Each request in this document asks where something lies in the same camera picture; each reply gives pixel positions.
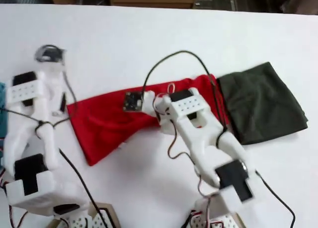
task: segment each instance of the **white 3d-printed part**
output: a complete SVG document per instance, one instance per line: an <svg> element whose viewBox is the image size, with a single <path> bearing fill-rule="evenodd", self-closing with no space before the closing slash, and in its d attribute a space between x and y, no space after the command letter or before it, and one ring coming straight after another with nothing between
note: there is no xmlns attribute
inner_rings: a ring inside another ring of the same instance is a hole
<svg viewBox="0 0 318 228"><path fill-rule="evenodd" d="M115 228L115 227L112 226L106 211L101 210L100 212L103 215L103 218L106 221L106 224L107 224L108 228ZM104 226L99 214L97 214L95 216L95 218L94 218L94 220L92 222L92 228L105 228L105 226Z"/></svg>
<svg viewBox="0 0 318 228"><path fill-rule="evenodd" d="M44 84L40 80L33 80L7 89L7 104L43 96Z"/></svg>
<svg viewBox="0 0 318 228"><path fill-rule="evenodd" d="M92 227L92 220L91 216L85 215L85 216L70 216L68 218L65 218L65 220L69 223L68 225L61 221L57 228L91 228Z"/></svg>
<svg viewBox="0 0 318 228"><path fill-rule="evenodd" d="M239 228L236 222L234 221L233 217L230 215L222 216L216 219L210 220L210 223L214 222L223 222L224 228ZM190 221L189 228L205 228L205 217L202 215L194 216ZM212 224L212 228L222 228L222 224Z"/></svg>
<svg viewBox="0 0 318 228"><path fill-rule="evenodd" d="M111 224L106 211L100 210L100 212L103 215L108 228L115 228ZM69 228L105 228L99 214L95 216L94 220L92 220L92 217L89 215L71 216L66 218L65 220L70 224ZM60 221L57 228L68 228L68 226L64 221Z"/></svg>

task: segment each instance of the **white plastic housing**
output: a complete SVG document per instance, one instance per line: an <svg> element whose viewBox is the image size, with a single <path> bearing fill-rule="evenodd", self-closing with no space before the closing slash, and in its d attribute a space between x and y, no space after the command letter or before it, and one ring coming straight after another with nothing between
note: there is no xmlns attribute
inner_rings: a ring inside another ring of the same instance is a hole
<svg viewBox="0 0 318 228"><path fill-rule="evenodd" d="M9 204L42 216L55 215L53 208L62 204L78 204L80 209L75 212L88 209L87 195L81 185L51 171L38 173L36 179L38 192L26 196L22 180L8 183L6 191Z"/></svg>

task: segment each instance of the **wooden base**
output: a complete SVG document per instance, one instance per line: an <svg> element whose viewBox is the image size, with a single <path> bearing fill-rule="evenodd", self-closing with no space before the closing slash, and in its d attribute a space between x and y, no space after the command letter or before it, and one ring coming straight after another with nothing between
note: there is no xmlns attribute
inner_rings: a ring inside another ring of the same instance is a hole
<svg viewBox="0 0 318 228"><path fill-rule="evenodd" d="M99 203L99 202L97 202L96 204L99 208L101 208L101 209L104 208L104 209L108 210L109 216L114 221L115 228L121 228L118 217L116 215L116 212L111 204ZM93 218L97 215L97 211L92 204L89 207L88 214ZM56 228L60 222L61 221L59 221L59 220L52 220L51 223L46 228Z"/></svg>

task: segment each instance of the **fabric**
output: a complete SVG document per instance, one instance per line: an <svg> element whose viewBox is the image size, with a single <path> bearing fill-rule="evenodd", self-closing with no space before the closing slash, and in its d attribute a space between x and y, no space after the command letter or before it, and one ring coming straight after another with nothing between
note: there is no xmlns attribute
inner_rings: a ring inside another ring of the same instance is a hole
<svg viewBox="0 0 318 228"><path fill-rule="evenodd" d="M147 86L147 90L152 90L156 94L166 92L169 83L150 85ZM196 87L211 106L211 111L218 117L212 86L207 75L199 76L196 79L186 78L174 81L174 84L175 91ZM78 110L72 117L71 123L87 163L91 166L110 154L138 130L149 126L158 126L157 119L154 117L144 113L123 111L124 97L127 91L141 91L141 87L103 94L79 101L77 104ZM223 106L219 89L217 96L220 106ZM74 109L74 104L68 105L69 114L72 114ZM222 117L225 116L223 111L224 109L220 109Z"/></svg>
<svg viewBox="0 0 318 228"><path fill-rule="evenodd" d="M255 144L307 128L296 98L270 63L218 79L234 134Z"/></svg>

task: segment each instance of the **cable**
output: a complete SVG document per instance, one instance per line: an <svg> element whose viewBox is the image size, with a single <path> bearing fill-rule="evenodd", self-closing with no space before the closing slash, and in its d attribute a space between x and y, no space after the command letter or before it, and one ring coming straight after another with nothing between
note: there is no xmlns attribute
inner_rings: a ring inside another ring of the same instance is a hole
<svg viewBox="0 0 318 228"><path fill-rule="evenodd" d="M165 93L159 93L159 94L157 94L157 95L154 97L154 99L153 99L153 109L154 109L155 112L157 112L157 113L160 114L160 115L165 115L165 114L164 114L164 113L161 113L160 111L158 111L158 109L157 109L156 106L155 106L155 101L156 101L157 98L159 98L159 96L164 95L164 94L165 94Z"/></svg>
<svg viewBox="0 0 318 228"><path fill-rule="evenodd" d="M60 220L63 221L66 224L67 228L70 227L70 224L69 224L69 222L67 220L65 220L63 218L60 218Z"/></svg>
<svg viewBox="0 0 318 228"><path fill-rule="evenodd" d="M102 222L103 222L105 228L108 228L108 225L107 225L107 223L106 223L106 221L105 221L105 219L104 219L102 213L100 212L98 206L96 205L96 203L95 203L95 201L94 201L94 199L93 199L91 193L89 192L89 190L88 190L88 188L87 188L87 186L86 186L86 184L85 184L83 178L81 177L81 174L79 173L79 171L76 169L76 167L74 166L74 164L69 160L69 158L63 153L63 151L62 151L61 149L60 149L60 154L61 154L62 157L66 160L66 162L71 166L71 168L74 170L74 172L76 173L76 175L79 177L80 182L82 183L82 185L83 185L83 187L84 187L84 189L85 189L85 191L86 191L86 193L87 193L87 195L88 195L90 201L92 202L93 206L95 207L97 213L100 215L100 218L101 218L101 220L102 220Z"/></svg>
<svg viewBox="0 0 318 228"><path fill-rule="evenodd" d="M147 75L147 77L146 77L146 79L145 79L144 85L143 85L143 89L142 89L142 99L144 99L144 94L145 94L145 91L146 91L147 81L148 81L148 79L149 79L149 77L150 77L150 74L154 71L154 69L156 69L157 66L159 66L162 62L164 62L164 61L167 60L168 58L171 58L171 57L173 57L173 56L175 56L175 55L177 55L177 54L180 54L180 53L188 53L188 54L193 55L193 56L201 63L201 65L203 66L205 72L207 73L208 77L210 78L211 84L212 84L213 86L215 86L215 83L214 83L214 81L213 81L213 79L212 79L212 76L210 75L210 73L209 73L207 67L205 66L205 64L203 63L203 61L201 60L201 58L199 58L199 56L197 56L195 53L192 53L192 52L190 52L190 51L180 50L180 51L177 51L177 52L175 52L175 53L172 53L172 54L170 54L170 55L164 57L163 59L161 59L159 62L157 62L157 63L150 69L150 71L148 72L148 75Z"/></svg>
<svg viewBox="0 0 318 228"><path fill-rule="evenodd" d="M171 151L173 145L175 144L175 142L176 142L176 140L177 140L177 135L178 135L178 134L177 134L177 128L175 127L174 122L173 122L172 120L170 120L170 122L172 123L172 125L173 125L173 127L174 127L174 138L173 138L173 141L171 142L171 144L170 144L170 146L169 146L169 148L168 148L168 152L167 152L167 153L168 153L168 157L171 158L171 159L177 159L179 156L185 154L185 155L187 155L188 158L191 160L191 162L193 163L193 165L195 165L195 163L194 163L194 161L192 160L191 156L190 156L187 152L180 152L180 153L178 153L176 156L173 156L173 157L170 155L170 151Z"/></svg>
<svg viewBox="0 0 318 228"><path fill-rule="evenodd" d="M70 119L77 113L77 111L78 111L78 101L77 101L76 96L75 96L75 93L74 93L74 91L73 91L73 89L72 89L72 87L71 87L71 85L70 85L70 82L69 82L69 79L68 79L68 77L67 77L66 72L63 72L63 77L64 77L65 84L66 84L66 86L68 87L68 89L70 90L71 95L72 95L72 97L73 97L75 110L73 111L73 113L72 113L71 115L68 116L68 118L63 119L63 120L60 120L60 121L56 122L55 124L53 124L53 127L54 127L54 128L55 128L57 125L59 125L60 123L63 123L63 122L65 122L65 121L70 120Z"/></svg>
<svg viewBox="0 0 318 228"><path fill-rule="evenodd" d="M267 182L263 179L263 177L260 175L260 173L256 170L255 173L260 177L260 179L263 181L264 185L267 187L267 189L273 194L273 196L281 203L284 205L284 207L292 214L293 220L290 225L290 228L294 227L294 223L296 220L296 215L294 211L272 190L272 188L267 184Z"/></svg>
<svg viewBox="0 0 318 228"><path fill-rule="evenodd" d="M40 120L38 120L38 119L35 119L35 118L31 117L31 116L28 116L28 115L25 115L25 114L22 114L22 113L13 111L13 110L8 110L6 108L0 108L0 110L6 111L6 112L10 112L10 113L13 113L13 114L16 114L16 115L21 115L21 116L24 116L24 117L29 118L31 120L34 120L36 122L40 122Z"/></svg>

